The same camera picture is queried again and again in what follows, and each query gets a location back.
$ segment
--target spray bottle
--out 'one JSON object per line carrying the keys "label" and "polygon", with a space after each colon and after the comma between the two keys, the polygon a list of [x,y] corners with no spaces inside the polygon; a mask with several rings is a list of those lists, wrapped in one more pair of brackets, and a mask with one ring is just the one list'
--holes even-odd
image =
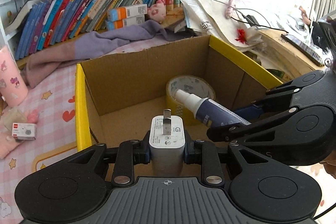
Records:
{"label": "spray bottle", "polygon": [[228,124],[241,122],[244,125],[251,124],[239,115],[228,110],[222,105],[209,98],[200,98],[197,95],[190,94],[177,89],[173,97],[193,114],[195,119],[199,120],[207,127],[219,127]]}

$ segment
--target blue bottle label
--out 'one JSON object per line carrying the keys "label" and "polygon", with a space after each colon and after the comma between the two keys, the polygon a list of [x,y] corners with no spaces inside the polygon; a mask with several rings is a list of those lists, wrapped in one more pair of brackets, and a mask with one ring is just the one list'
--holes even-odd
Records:
{"label": "blue bottle label", "polygon": [[245,125],[250,124],[247,120],[211,99],[205,100],[200,105],[196,113],[196,119],[207,127],[220,127],[238,122],[242,122]]}

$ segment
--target red tassel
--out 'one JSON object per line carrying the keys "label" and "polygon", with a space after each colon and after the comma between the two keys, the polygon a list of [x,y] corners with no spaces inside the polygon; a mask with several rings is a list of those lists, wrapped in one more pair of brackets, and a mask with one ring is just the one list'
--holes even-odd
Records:
{"label": "red tassel", "polygon": [[236,41],[239,41],[242,44],[247,44],[244,29],[237,29],[237,32],[238,32],[238,38],[236,38]]}

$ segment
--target yellow box edge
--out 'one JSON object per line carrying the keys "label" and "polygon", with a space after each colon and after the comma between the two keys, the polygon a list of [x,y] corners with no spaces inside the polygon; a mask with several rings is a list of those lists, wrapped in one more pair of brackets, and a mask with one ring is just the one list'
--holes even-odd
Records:
{"label": "yellow box edge", "polygon": [[244,70],[266,89],[269,90],[282,85],[282,82],[278,78],[269,73],[258,63],[217,37],[210,36],[209,46]]}
{"label": "yellow box edge", "polygon": [[77,151],[81,151],[92,145],[89,116],[86,107],[85,74],[81,64],[76,65],[75,80],[75,123]]}

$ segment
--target purple towel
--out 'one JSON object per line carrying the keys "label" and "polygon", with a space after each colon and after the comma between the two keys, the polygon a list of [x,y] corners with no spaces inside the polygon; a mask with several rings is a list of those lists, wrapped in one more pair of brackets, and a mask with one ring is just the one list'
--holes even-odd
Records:
{"label": "purple towel", "polygon": [[57,68],[100,57],[120,46],[151,39],[157,34],[163,35],[167,41],[177,40],[169,39],[166,30],[153,20],[104,33],[90,32],[73,42],[62,43],[31,55],[23,77],[25,82],[34,88]]}

